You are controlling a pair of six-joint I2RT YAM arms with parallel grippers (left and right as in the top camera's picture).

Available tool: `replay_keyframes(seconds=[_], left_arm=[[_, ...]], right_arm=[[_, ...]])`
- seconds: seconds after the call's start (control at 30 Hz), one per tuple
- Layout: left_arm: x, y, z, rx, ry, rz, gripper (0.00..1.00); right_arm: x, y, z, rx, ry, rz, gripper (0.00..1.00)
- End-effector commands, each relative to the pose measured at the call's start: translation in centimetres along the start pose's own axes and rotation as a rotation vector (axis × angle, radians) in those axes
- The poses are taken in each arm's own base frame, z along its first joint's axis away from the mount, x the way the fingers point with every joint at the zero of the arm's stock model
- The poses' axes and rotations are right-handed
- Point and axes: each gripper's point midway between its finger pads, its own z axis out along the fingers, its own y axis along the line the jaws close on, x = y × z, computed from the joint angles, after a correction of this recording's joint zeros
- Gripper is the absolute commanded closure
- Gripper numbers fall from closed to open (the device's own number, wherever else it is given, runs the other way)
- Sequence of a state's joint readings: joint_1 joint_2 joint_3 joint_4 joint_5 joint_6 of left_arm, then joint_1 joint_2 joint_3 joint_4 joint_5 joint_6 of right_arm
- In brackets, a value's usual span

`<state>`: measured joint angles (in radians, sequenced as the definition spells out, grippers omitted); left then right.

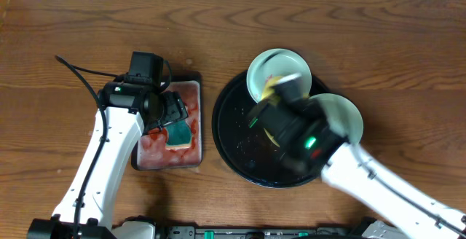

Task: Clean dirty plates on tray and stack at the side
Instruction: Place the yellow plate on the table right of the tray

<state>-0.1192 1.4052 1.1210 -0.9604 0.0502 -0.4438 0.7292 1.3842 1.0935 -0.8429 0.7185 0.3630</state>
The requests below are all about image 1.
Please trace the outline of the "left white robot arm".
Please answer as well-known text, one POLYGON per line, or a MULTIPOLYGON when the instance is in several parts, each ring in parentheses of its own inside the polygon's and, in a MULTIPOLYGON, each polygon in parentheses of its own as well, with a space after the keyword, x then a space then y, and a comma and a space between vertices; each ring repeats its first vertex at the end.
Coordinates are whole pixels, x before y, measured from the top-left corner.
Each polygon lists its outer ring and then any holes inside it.
POLYGON ((187 118, 180 86, 107 83, 98 94, 92 137, 71 186, 50 219, 32 221, 28 238, 156 238, 157 226, 145 216, 114 228, 114 204, 141 137, 187 118))

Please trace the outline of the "green scrub sponge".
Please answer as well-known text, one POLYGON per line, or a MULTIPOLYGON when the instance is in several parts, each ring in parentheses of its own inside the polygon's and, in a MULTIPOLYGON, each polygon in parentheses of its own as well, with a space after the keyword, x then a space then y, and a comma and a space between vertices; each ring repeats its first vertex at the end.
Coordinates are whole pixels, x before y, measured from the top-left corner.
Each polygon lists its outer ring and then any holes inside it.
POLYGON ((191 146, 191 128, 185 120, 168 125, 166 149, 188 149, 191 146))

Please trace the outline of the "yellow plate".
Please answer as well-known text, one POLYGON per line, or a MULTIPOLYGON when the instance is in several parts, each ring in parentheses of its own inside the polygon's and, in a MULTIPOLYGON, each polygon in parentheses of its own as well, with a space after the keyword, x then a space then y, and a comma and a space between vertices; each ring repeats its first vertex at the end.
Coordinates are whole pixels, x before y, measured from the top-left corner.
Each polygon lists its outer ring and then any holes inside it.
MULTIPOLYGON (((283 76, 277 76, 277 77, 271 77, 265 84, 264 89, 261 94, 261 100, 264 100, 268 98, 270 95, 272 95, 275 90, 272 88, 274 85, 277 84, 277 82, 282 79, 283 76)), ((264 129, 264 132, 266 133, 266 136, 269 138, 269 140, 275 145, 275 146, 280 146, 275 140, 274 137, 266 130, 264 129)))

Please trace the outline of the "light blue plate top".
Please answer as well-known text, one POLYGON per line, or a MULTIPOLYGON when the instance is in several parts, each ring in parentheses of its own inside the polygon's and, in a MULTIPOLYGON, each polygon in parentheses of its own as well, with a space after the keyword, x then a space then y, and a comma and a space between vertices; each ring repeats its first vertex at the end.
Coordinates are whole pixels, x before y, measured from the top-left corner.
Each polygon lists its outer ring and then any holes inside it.
POLYGON ((259 54, 248 68, 246 76, 248 92, 258 103, 268 82, 295 73, 301 75, 300 91, 307 95, 312 86, 312 73, 305 59, 287 49, 266 50, 259 54))

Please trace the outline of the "light blue plate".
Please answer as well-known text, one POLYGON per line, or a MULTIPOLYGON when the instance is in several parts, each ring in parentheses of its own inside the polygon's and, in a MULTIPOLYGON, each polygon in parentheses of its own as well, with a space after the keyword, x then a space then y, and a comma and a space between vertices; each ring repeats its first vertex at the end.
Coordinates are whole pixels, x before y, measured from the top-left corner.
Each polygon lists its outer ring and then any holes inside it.
POLYGON ((259 54, 248 68, 246 76, 248 92, 258 103, 268 82, 295 73, 301 75, 300 91, 307 95, 312 86, 312 73, 305 59, 287 49, 266 50, 259 54))
POLYGON ((310 98, 317 101, 327 118, 330 129, 351 144, 359 144, 363 136, 363 118, 356 105, 344 96, 322 93, 310 98))

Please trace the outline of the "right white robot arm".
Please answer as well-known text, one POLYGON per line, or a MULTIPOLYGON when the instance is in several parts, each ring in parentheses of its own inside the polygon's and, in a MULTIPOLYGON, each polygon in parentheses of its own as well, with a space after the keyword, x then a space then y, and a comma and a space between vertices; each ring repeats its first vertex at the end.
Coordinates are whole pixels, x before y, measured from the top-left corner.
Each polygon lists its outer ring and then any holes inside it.
POLYGON ((250 111, 280 148, 279 163, 353 196, 409 238, 464 238, 465 213, 429 197, 361 145, 363 118, 347 98, 301 90, 300 74, 269 79, 250 111))

